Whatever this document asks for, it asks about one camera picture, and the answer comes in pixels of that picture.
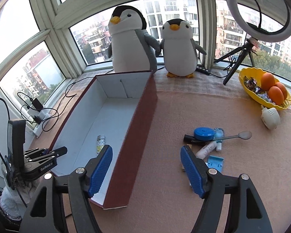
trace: small penguin plush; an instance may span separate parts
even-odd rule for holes
[[[193,40],[191,26],[176,18],[167,21],[162,27],[160,48],[164,52],[165,68],[168,77],[194,77],[197,66],[197,53],[206,55],[206,51]]]
[[[146,20],[138,9],[117,6],[108,27],[112,37],[108,57],[113,56],[114,72],[157,70],[155,54],[160,53],[159,42],[146,31]]]

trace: orange fruit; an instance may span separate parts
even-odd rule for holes
[[[283,94],[283,99],[284,99],[284,100],[287,99],[288,91],[287,91],[285,85],[282,84],[281,82],[276,82],[276,83],[275,83],[275,86],[278,87],[278,88],[281,90],[281,92],[282,92],[282,94]]]
[[[268,91],[272,86],[275,86],[275,77],[271,73],[264,73],[261,77],[261,89]]]
[[[283,93],[279,87],[273,86],[268,91],[268,96],[276,105],[281,105],[284,102]]]

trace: yellow bowl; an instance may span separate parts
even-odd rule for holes
[[[243,86],[244,90],[256,102],[260,103],[261,105],[265,106],[266,108],[273,108],[274,107],[277,110],[287,109],[291,105],[291,95],[290,95],[289,91],[288,91],[287,99],[284,101],[284,103],[281,106],[278,106],[278,105],[274,105],[272,103],[268,103],[267,101],[265,101],[261,97],[258,97],[254,92],[247,89],[246,86],[244,85],[244,77],[246,76],[248,79],[250,79],[251,77],[255,78],[255,80],[257,81],[257,85],[260,87],[261,86],[261,77],[264,73],[266,73],[266,71],[263,71],[260,68],[248,67],[248,68],[243,68],[239,72],[238,78],[239,78],[239,81],[240,81],[241,85]]]

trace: penguin foot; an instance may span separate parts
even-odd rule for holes
[[[175,74],[172,74],[172,73],[168,72],[168,74],[167,74],[167,77],[170,77],[170,78],[172,78],[172,77],[178,77],[178,76],[177,76],[177,75],[175,75]]]
[[[185,78],[194,78],[194,74],[191,73],[191,74],[187,75]]]

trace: penguin beak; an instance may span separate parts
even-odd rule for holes
[[[121,21],[121,19],[119,17],[113,17],[110,19],[110,22],[113,24],[117,24]]]
[[[173,31],[177,31],[180,29],[180,26],[177,24],[172,24],[171,26],[169,26],[170,29],[172,29]]]

